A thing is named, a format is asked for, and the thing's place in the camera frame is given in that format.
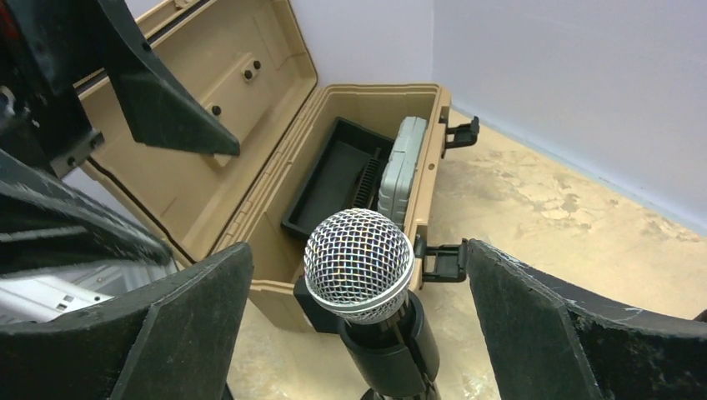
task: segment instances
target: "black latch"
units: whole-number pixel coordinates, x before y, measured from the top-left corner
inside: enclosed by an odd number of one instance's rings
[[[462,239],[461,244],[445,244],[439,247],[428,247],[427,241],[420,236],[415,238],[415,257],[422,259],[423,282],[430,283],[460,283],[466,280],[466,257],[468,240]],[[426,271],[426,257],[435,257],[434,269]]]
[[[463,123],[457,127],[447,127],[447,138],[452,137],[452,140],[444,142],[442,158],[444,158],[450,148],[466,148],[476,144],[476,141],[479,140],[480,130],[479,117],[474,117],[470,123]]]

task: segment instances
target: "concrete floor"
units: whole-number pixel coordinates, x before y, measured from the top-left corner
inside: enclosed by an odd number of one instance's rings
[[[454,114],[450,126],[467,120]],[[487,128],[440,163],[429,234],[430,245],[482,239],[639,308],[690,319],[707,308],[707,238]],[[469,284],[419,296],[442,397],[498,399]],[[239,400],[358,400],[367,389],[338,337],[281,331],[250,303],[228,382]]]

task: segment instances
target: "tan plastic case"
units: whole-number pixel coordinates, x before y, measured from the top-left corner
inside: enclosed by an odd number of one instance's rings
[[[221,108],[216,118],[241,142],[241,155],[205,156],[135,143],[104,78],[81,94],[106,140],[82,168],[169,243],[183,266],[248,242],[255,266],[253,304],[277,327],[313,331],[293,295],[304,243],[280,223],[336,117],[391,138],[407,116],[430,121],[404,223],[411,241],[427,237],[446,140],[446,125],[439,121],[448,120],[451,103],[445,89],[436,84],[317,87],[287,0],[166,1],[138,25],[146,37],[168,28],[153,43],[154,52],[205,108]],[[422,286],[421,265],[418,261],[413,290]]]

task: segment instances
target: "silver mesh grille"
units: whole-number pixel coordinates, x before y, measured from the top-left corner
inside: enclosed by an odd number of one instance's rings
[[[352,323],[377,323],[407,295],[414,255],[410,241],[378,212],[352,208],[320,223],[304,250],[309,291]]]

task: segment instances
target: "microphone handle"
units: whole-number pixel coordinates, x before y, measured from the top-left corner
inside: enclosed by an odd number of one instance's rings
[[[408,301],[384,325],[338,322],[343,345],[371,387],[362,400],[439,400],[439,350],[417,296],[408,291]]]

